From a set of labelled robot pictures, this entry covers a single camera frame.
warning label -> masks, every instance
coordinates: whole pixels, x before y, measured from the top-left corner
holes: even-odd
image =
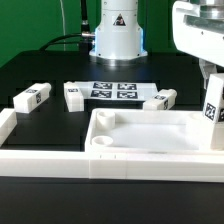
[[[114,26],[126,26],[124,19],[121,14],[117,17],[117,19],[114,22]]]

cable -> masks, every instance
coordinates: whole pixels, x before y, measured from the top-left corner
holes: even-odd
[[[52,45],[60,45],[60,44],[79,44],[79,41],[68,41],[68,42],[56,42],[56,43],[51,43],[49,46]]]
[[[45,51],[50,45],[53,45],[54,43],[56,43],[59,40],[65,40],[65,39],[72,38],[72,37],[81,37],[81,35],[82,35],[81,33],[73,33],[73,34],[68,34],[68,35],[54,38],[53,40],[49,41],[47,44],[42,46],[39,50]]]
[[[89,22],[88,22],[86,0],[80,0],[80,6],[81,6],[81,17],[82,17],[81,31],[89,32],[90,27],[89,27]]]
[[[64,11],[64,2],[63,0],[60,0],[61,3],[61,15],[62,15],[62,24],[63,24],[63,35],[66,35],[66,22],[65,22],[65,11]]]

white block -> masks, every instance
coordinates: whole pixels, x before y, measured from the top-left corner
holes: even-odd
[[[224,181],[221,155],[127,155],[127,179],[172,181]]]
[[[14,109],[4,109],[0,113],[0,147],[17,125]]]
[[[224,124],[224,73],[210,75],[203,116],[214,124]]]
[[[69,112],[84,111],[84,97],[75,82],[64,83],[64,96]]]
[[[30,113],[49,98],[51,85],[36,83],[13,98],[14,107],[18,113]]]
[[[143,110],[169,110],[175,104],[176,96],[175,90],[163,89],[155,97],[143,103]]]
[[[214,124],[200,112],[192,112],[186,119],[186,139],[199,150],[224,150],[224,125]]]

circular hole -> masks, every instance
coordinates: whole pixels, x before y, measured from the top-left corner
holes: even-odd
[[[96,146],[110,146],[113,143],[113,139],[108,136],[96,136],[92,139],[92,145]]]
[[[110,111],[100,111],[98,115],[101,117],[107,118],[107,117],[113,117],[115,114],[114,112],[110,112]]]

white rectangular block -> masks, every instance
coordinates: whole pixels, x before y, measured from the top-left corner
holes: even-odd
[[[127,155],[127,179],[223,182],[222,155]]]
[[[143,103],[143,110],[169,110],[175,104],[176,96],[175,90],[163,89],[155,97]]]
[[[4,109],[0,113],[0,147],[17,125],[14,109]]]
[[[203,116],[214,124],[224,124],[224,73],[210,75]]]
[[[84,99],[145,101],[158,91],[155,83],[75,82]]]
[[[84,111],[84,97],[75,82],[64,83],[64,96],[69,112]]]
[[[199,150],[224,150],[224,124],[213,123],[200,112],[192,112],[186,119],[186,138]]]
[[[14,107],[18,113],[30,113],[49,98],[51,85],[36,83],[13,98]]]
[[[83,152],[0,150],[0,176],[89,178]]]

